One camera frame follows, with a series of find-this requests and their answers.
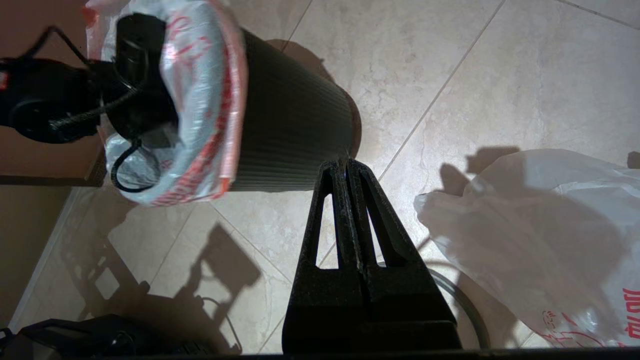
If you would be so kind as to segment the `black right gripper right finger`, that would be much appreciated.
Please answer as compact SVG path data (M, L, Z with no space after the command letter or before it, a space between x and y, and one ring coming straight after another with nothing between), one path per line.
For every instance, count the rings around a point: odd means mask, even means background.
M383 350L460 350L455 316L372 170L350 159L346 182L365 336Z

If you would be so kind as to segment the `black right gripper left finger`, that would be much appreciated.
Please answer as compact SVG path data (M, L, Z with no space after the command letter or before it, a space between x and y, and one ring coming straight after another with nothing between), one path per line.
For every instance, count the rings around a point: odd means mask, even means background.
M371 351L373 321L368 268L373 259L370 221L358 203L357 161L319 169L282 332L284 351ZM317 265L323 207L331 196L338 267Z

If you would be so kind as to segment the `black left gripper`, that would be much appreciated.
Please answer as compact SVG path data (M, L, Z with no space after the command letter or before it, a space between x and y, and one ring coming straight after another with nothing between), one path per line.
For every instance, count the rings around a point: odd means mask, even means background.
M96 60L98 88L114 132L152 150L170 148L178 112L165 85L160 60L166 23L150 14L121 16L115 24L115 54Z

